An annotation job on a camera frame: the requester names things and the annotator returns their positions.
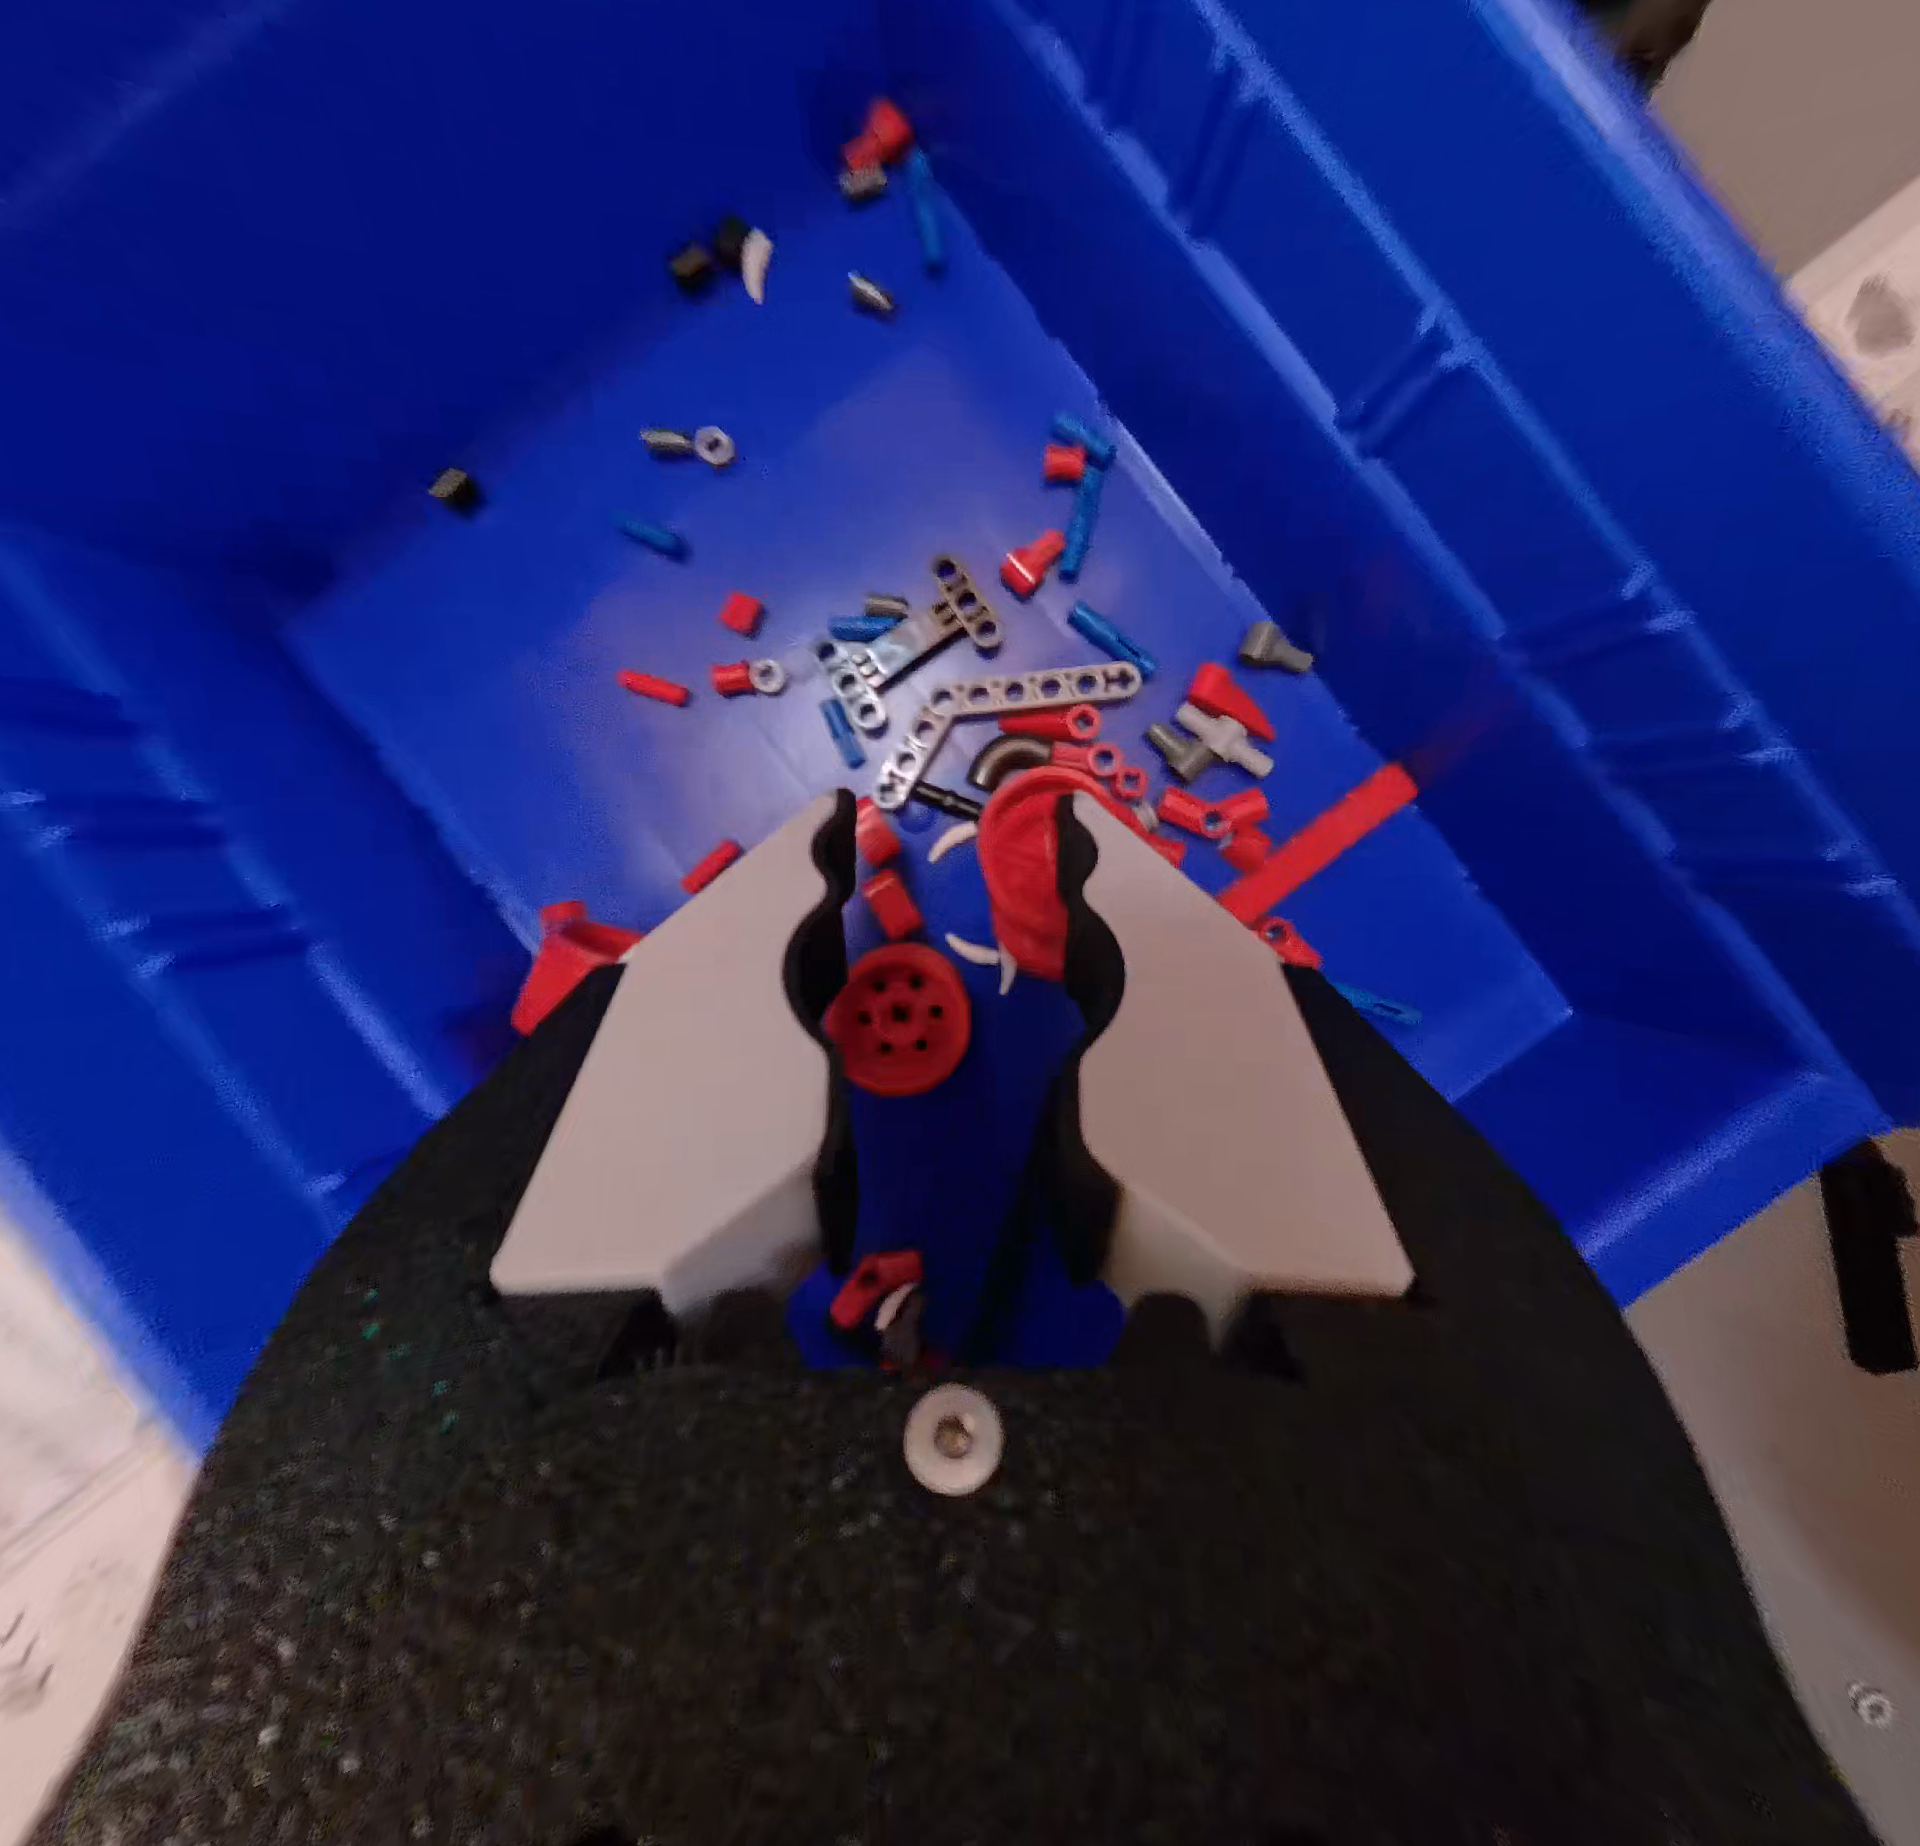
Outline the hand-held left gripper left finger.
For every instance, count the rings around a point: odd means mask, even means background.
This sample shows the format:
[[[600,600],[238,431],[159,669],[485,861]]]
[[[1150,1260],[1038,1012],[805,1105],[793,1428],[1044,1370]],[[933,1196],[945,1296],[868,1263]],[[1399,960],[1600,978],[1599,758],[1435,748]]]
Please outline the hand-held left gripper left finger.
[[[672,1316],[805,1256],[851,1265],[855,797],[835,789],[626,957],[493,1256],[508,1296],[652,1290]]]

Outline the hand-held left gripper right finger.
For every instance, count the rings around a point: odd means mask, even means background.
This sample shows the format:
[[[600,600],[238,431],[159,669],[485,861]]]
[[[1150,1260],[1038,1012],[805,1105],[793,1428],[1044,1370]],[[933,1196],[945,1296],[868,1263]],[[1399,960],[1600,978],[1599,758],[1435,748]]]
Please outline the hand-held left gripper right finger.
[[[1054,803],[1081,1037],[1044,1115],[1044,1221],[1075,1284],[1189,1301],[1401,1301],[1415,1265],[1282,958],[1088,794]]]

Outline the blue tagged parts bin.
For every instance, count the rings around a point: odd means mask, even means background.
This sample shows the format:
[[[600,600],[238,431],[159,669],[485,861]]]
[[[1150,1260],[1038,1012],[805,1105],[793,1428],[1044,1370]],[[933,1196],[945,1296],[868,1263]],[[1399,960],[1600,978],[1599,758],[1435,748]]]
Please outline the blue tagged parts bin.
[[[1915,1124],[1915,476],[1570,0],[4,0],[4,1157],[188,1450],[964,673],[1189,693],[1627,1305]]]

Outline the grey desk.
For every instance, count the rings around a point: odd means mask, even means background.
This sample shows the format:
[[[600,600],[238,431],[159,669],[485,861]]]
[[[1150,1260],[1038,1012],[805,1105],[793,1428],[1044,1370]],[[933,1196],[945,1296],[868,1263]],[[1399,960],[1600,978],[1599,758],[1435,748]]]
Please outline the grey desk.
[[[1081,1019],[997,944],[983,807],[1070,767],[1216,901],[1265,802],[1187,780],[1273,769],[1266,712],[1209,679],[1209,748],[1145,817],[1095,745],[1120,703],[960,721],[891,812],[848,789],[848,968],[948,954],[972,1041],[920,1098],[848,1084],[844,1272],[685,1316],[499,1294],[626,957],[510,1025],[256,1354],[34,1842],[1890,1831],[1823,1725],[1877,1693],[1913,1762],[1915,1682],[1782,1670],[1759,1532],[1763,1505],[1809,1526],[1835,1578],[1879,1553],[1915,1603],[1915,1375],[1861,1371],[1821,1209],[1763,1207],[1623,1305],[1282,902],[1239,923],[1411,1293],[1260,1294],[1213,1339],[1185,1300],[1070,1280],[1044,1115]]]

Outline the long red toy beam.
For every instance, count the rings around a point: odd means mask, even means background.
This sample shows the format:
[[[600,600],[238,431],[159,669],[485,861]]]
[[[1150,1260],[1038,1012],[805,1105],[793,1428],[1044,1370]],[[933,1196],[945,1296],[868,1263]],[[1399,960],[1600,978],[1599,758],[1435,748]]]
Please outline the long red toy beam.
[[[1216,901],[1236,922],[1246,926],[1258,923],[1275,913],[1296,889],[1398,817],[1416,796],[1419,782],[1403,765],[1387,764],[1373,769],[1273,849],[1256,869],[1239,874]]]

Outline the grey bent toy beam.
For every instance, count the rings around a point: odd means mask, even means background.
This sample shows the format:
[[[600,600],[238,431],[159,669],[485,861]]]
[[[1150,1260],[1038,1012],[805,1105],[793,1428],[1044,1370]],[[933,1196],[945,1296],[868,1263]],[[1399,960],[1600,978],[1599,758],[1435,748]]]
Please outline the grey bent toy beam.
[[[1128,659],[938,681],[924,703],[908,713],[907,728],[903,728],[896,745],[880,762],[871,786],[871,799],[889,812],[908,802],[912,786],[927,774],[930,762],[942,745],[949,728],[960,721],[1083,706],[1106,708],[1131,698],[1143,683],[1143,669]]]

